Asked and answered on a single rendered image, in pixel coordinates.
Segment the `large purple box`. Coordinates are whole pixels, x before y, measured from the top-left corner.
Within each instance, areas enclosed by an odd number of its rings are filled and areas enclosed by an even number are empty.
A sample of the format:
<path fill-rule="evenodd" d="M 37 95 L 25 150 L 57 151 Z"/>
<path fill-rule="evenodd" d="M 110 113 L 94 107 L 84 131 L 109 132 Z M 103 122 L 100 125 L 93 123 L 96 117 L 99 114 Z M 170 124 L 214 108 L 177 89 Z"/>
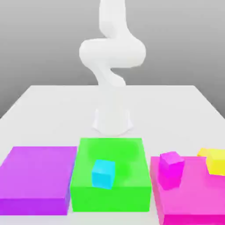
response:
<path fill-rule="evenodd" d="M 76 146 L 16 146 L 0 166 L 0 215 L 67 215 Z"/>

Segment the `large green box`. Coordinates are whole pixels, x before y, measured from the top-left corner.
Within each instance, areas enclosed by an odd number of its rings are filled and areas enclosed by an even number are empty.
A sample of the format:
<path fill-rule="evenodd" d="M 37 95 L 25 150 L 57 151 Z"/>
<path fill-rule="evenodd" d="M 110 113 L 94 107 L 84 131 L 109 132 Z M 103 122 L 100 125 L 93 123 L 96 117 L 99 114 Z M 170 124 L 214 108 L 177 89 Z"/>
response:
<path fill-rule="evenodd" d="M 111 189 L 92 186 L 96 160 L 115 162 Z M 81 138 L 70 184 L 74 212 L 147 212 L 151 180 L 141 138 Z"/>

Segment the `small cyan cube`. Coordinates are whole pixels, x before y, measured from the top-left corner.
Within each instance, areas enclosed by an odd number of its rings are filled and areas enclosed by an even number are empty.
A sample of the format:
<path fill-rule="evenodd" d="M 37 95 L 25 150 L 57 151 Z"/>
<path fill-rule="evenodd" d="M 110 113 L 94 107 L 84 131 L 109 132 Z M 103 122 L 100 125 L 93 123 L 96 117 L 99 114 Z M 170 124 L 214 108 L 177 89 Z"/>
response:
<path fill-rule="evenodd" d="M 92 186 L 111 189 L 115 179 L 116 164 L 109 160 L 96 160 L 91 172 Z"/>

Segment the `large pink box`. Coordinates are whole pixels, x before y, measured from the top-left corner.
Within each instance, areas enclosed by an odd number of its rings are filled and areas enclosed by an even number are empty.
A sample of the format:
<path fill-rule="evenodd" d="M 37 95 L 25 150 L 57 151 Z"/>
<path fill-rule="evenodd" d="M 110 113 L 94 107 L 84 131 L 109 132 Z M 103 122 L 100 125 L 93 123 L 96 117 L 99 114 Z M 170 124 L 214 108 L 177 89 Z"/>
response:
<path fill-rule="evenodd" d="M 150 176 L 160 225 L 225 225 L 225 176 L 210 175 L 205 157 L 186 156 L 181 178 L 159 174 L 151 157 Z"/>

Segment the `small magenta cube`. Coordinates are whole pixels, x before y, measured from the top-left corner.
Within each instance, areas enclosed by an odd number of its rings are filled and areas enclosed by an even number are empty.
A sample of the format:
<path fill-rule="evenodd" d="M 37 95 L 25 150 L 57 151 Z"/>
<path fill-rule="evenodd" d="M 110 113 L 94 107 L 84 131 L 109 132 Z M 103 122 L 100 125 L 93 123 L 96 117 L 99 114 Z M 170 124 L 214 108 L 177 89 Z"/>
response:
<path fill-rule="evenodd" d="M 160 154 L 158 179 L 164 190 L 179 187 L 184 165 L 184 158 L 176 151 Z"/>

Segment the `small yellow cube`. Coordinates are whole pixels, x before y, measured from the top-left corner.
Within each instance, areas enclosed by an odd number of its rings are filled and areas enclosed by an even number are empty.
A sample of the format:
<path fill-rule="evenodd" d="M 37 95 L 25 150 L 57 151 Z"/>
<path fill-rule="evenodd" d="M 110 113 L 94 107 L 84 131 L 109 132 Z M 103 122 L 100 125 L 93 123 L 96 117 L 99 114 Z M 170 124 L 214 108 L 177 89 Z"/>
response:
<path fill-rule="evenodd" d="M 197 156 L 206 157 L 209 174 L 225 176 L 225 149 L 201 148 Z"/>

